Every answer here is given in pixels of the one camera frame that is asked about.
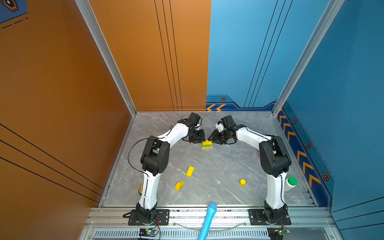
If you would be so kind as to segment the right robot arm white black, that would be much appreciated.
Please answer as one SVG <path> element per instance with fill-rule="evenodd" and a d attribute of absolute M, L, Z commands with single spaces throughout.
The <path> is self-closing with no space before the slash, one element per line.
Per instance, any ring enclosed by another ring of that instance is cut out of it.
<path fill-rule="evenodd" d="M 209 141 L 228 145 L 229 140 L 245 142 L 260 153 L 262 169 L 267 174 L 267 197 L 261 220 L 267 225 L 291 225 L 285 192 L 297 185 L 293 177 L 287 178 L 292 159 L 284 140 L 279 136 L 263 135 L 250 130 L 245 125 L 237 125 L 232 116 L 226 116 L 216 123 L 216 129 Z"/>

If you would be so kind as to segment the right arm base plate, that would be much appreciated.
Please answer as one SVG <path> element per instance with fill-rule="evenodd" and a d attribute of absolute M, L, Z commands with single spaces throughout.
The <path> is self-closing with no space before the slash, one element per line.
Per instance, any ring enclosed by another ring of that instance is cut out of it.
<path fill-rule="evenodd" d="M 249 218 L 252 226 L 256 225 L 280 225 L 290 226 L 292 224 L 288 211 L 284 208 L 272 209 L 249 209 Z"/>

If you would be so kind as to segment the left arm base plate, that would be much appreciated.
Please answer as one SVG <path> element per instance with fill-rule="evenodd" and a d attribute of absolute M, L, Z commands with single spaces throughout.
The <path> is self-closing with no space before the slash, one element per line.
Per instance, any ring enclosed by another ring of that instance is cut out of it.
<path fill-rule="evenodd" d="M 155 215 L 151 218 L 142 217 L 138 211 L 132 210 L 128 221 L 129 226 L 167 226 L 170 220 L 169 209 L 155 210 Z"/>

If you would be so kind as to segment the yellow long block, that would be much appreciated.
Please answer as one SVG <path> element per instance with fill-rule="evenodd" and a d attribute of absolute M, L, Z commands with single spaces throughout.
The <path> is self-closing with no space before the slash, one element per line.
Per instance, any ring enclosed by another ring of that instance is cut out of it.
<path fill-rule="evenodd" d="M 189 168 L 188 168 L 188 170 L 187 170 L 187 173 L 186 173 L 186 176 L 189 177 L 189 178 L 191 178 L 192 175 L 193 175 L 194 169 L 195 169 L 194 167 L 189 166 Z"/>

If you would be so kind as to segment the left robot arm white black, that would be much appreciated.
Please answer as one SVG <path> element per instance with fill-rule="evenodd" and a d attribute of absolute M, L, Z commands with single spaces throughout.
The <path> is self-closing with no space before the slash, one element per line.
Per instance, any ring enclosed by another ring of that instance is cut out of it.
<path fill-rule="evenodd" d="M 191 113 L 188 118 L 179 120 L 173 127 L 160 136 L 146 138 L 146 144 L 140 159 L 144 174 L 143 191 L 131 219 L 149 225 L 157 222 L 157 191 L 161 174 L 169 163 L 170 149 L 179 140 L 188 138 L 189 143 L 199 144 L 205 140 L 205 132 L 201 129 L 201 117 Z"/>

